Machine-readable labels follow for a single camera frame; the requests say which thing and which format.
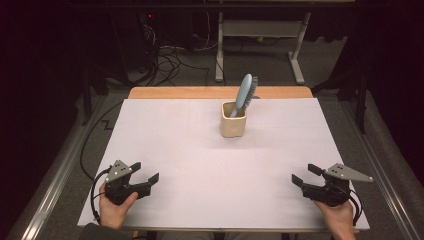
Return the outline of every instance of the white paper sheet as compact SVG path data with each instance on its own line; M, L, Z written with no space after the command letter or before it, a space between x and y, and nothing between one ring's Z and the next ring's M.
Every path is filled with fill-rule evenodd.
M141 162L132 184L160 173L151 196L130 209L125 226L325 229L319 210L291 182L295 174L323 186L324 179L309 172L308 163L329 168L343 162L318 101L254 99L239 138L220 134L224 101L125 100L98 173L117 159L127 165ZM78 225L92 221L87 201ZM357 229L369 229L364 214Z

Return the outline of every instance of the tan cup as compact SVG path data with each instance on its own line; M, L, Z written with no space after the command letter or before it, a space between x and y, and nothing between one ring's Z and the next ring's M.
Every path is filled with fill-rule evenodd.
M246 111L240 109L237 116L230 118L235 102L224 102L221 107L221 134L224 137L241 137L246 128Z

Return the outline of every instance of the wooden table edge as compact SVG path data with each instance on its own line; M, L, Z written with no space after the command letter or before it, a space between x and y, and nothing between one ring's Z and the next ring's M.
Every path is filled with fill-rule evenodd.
M134 87L128 99L235 99L239 86ZM305 86L258 86L255 96L262 99L313 98Z

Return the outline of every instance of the brush bristles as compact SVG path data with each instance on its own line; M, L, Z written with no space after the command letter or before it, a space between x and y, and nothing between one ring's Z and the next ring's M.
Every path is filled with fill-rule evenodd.
M249 92L247 93L246 99L244 100L244 104L242 109L246 110L252 101L253 96L255 96L256 87L258 86L258 77L252 77L252 84L250 85Z

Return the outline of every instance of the blue brush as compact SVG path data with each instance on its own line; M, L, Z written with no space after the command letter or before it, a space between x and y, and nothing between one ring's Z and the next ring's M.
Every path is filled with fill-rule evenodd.
M256 86L258 86L258 77L252 77L252 75L247 74L241 82L231 118L236 117L240 109L246 110L255 95Z

